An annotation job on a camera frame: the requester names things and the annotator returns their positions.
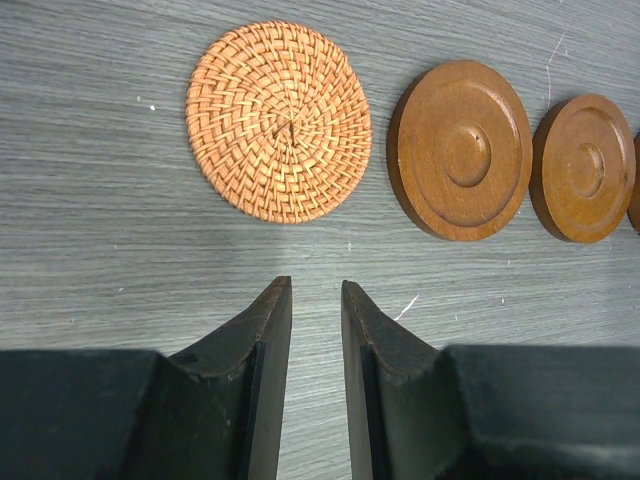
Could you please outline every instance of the gray wood grain surface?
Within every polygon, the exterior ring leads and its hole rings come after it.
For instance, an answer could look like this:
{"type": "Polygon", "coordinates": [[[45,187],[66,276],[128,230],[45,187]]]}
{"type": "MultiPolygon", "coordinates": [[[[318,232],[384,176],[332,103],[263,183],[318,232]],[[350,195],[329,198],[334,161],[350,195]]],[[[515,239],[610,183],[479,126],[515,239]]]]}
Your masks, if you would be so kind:
{"type": "Polygon", "coordinates": [[[532,129],[549,102],[598,92],[637,132],[639,25],[637,0],[0,0],[0,348],[173,353],[291,275],[279,478],[346,479],[343,279],[392,317],[419,295],[399,321],[438,347],[640,345],[640,238],[626,218],[599,244],[567,244],[527,198],[488,240],[439,241],[399,207],[384,157],[404,88],[460,58],[501,72],[532,129]],[[198,58],[225,31],[269,19],[339,44],[373,114],[363,181],[307,225],[233,209],[187,142],[198,58]]]}

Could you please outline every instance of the round coaster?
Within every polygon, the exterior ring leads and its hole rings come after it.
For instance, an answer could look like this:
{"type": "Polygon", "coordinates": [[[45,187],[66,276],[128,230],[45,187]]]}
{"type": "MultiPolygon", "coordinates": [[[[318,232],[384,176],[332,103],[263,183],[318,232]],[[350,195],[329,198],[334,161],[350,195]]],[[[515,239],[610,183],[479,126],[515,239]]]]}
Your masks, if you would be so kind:
{"type": "Polygon", "coordinates": [[[631,196],[631,203],[629,204],[629,220],[631,225],[640,233],[640,134],[636,137],[636,183],[633,189],[633,195],[631,196]]]}
{"type": "Polygon", "coordinates": [[[300,25],[257,23],[214,43],[191,76],[186,113],[209,182],[271,222],[334,209],[371,153],[369,106],[345,54],[300,25]]]}
{"type": "Polygon", "coordinates": [[[393,114],[389,177],[423,230],[474,241],[518,211],[531,175],[527,114],[509,82],[473,61],[440,65],[416,79],[393,114]]]}
{"type": "Polygon", "coordinates": [[[622,112],[600,95],[552,108],[534,137],[531,201],[557,238],[593,243],[620,223],[636,175],[633,137],[622,112]]]}

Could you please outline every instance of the woven rattan coaster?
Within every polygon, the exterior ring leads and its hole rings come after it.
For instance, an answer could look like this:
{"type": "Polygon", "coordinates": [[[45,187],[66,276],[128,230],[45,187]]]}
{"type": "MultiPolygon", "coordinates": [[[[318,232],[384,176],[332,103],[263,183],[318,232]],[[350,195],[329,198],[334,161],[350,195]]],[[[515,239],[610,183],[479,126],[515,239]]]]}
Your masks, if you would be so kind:
{"type": "Polygon", "coordinates": [[[342,203],[371,153],[371,117],[347,57],[281,22],[227,33],[200,59],[187,126],[203,174],[254,217],[299,223],[342,203]]]}

